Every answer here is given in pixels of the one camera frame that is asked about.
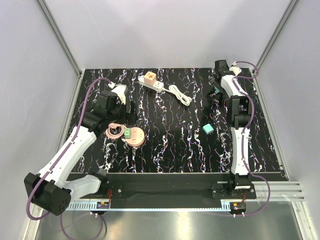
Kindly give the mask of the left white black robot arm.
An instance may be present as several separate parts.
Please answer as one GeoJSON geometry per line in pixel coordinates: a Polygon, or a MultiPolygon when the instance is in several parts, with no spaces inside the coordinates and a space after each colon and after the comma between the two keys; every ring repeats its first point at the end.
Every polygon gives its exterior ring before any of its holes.
{"type": "Polygon", "coordinates": [[[37,174],[28,173],[24,185],[28,204],[35,204],[59,216],[70,202],[89,194],[103,198],[109,190],[104,173],[87,174],[68,181],[67,178],[84,152],[104,133],[111,123],[134,125],[138,119],[136,104],[128,97],[128,88],[117,85],[102,91],[92,110],[84,113],[61,149],[37,174]]]}

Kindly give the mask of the green plug adapter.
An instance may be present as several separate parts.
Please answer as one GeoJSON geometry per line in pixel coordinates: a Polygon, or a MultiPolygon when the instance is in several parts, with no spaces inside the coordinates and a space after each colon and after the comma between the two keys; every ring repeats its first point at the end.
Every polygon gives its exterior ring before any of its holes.
{"type": "Polygon", "coordinates": [[[130,129],[130,128],[125,128],[123,135],[124,135],[124,137],[125,137],[126,139],[130,139],[130,138],[131,138],[131,129],[130,129]]]}

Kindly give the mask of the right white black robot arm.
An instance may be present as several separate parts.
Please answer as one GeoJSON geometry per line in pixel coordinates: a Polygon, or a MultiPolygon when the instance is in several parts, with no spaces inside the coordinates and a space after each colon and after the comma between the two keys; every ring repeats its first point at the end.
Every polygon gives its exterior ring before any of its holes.
{"type": "Polygon", "coordinates": [[[254,103],[238,82],[241,72],[235,63],[228,66],[225,59],[216,60],[211,80],[218,91],[216,99],[226,102],[226,123],[232,136],[232,164],[223,192],[235,199],[242,198],[249,192],[252,184],[249,169],[249,133],[254,103]]]}

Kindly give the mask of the white power strip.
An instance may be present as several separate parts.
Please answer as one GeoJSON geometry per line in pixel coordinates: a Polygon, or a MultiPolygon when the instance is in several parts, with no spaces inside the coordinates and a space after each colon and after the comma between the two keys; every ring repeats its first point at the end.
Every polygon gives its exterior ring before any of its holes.
{"type": "Polygon", "coordinates": [[[143,75],[138,78],[140,85],[147,87],[149,89],[161,92],[164,90],[164,83],[157,80],[157,75],[155,73],[151,75],[143,75]]]}

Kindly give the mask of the pink cube plug adapter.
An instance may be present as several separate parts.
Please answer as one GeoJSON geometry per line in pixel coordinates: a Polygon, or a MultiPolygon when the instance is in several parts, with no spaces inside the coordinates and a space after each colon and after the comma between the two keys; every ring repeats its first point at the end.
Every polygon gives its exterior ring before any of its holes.
{"type": "Polygon", "coordinates": [[[157,81],[157,75],[151,71],[148,71],[144,76],[143,76],[145,84],[149,86],[153,86],[156,81],[157,81]]]}

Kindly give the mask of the pink round power socket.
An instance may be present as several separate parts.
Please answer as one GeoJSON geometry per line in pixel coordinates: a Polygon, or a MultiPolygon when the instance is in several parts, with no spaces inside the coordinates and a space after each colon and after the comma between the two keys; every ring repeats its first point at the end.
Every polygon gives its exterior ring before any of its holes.
{"type": "Polygon", "coordinates": [[[145,141],[145,133],[140,127],[131,127],[130,138],[125,137],[127,144],[131,147],[139,147],[145,141]]]}

